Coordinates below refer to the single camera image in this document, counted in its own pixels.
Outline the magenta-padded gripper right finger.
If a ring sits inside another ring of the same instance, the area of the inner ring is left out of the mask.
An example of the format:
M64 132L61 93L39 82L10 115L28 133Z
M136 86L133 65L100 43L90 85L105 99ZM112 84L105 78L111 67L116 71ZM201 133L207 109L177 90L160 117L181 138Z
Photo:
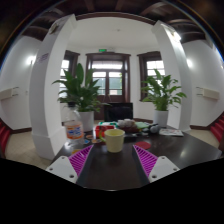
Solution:
M137 145L133 146L133 158L136 162L140 182L143 185L153 183L179 171L179 168L166 156L157 157Z

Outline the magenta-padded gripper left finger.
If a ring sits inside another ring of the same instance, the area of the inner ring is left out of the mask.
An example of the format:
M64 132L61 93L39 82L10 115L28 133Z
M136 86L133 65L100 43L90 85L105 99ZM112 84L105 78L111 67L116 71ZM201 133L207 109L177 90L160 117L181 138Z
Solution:
M71 156L60 156L46 170L74 184L81 181L81 176L90 163L93 145L87 146Z

